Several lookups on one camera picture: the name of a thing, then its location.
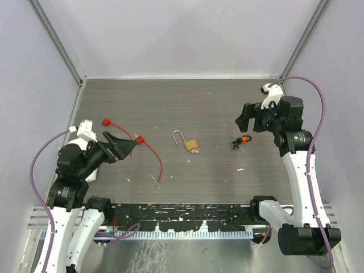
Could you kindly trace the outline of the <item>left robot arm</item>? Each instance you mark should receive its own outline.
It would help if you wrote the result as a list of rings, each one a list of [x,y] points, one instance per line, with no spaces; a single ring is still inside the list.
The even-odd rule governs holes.
[[[93,196],[84,201],[89,189],[86,180],[103,163],[126,158],[138,142],[108,131],[103,136],[104,142],[89,136],[85,148],[72,140],[59,149],[57,178],[42,202],[49,224],[35,272],[80,272],[96,232],[112,222],[110,199]]]

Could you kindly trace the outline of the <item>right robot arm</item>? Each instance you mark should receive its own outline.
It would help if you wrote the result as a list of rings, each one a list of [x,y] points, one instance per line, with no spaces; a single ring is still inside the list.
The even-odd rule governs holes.
[[[284,96],[268,105],[246,103],[235,120],[246,132],[254,120],[256,133],[268,131],[286,167],[293,198],[293,214],[289,214],[272,196],[254,196],[250,201],[252,222],[267,221],[278,233],[284,255],[323,256],[341,241],[341,231],[331,226],[321,200],[315,169],[312,134],[302,128],[303,101]]]

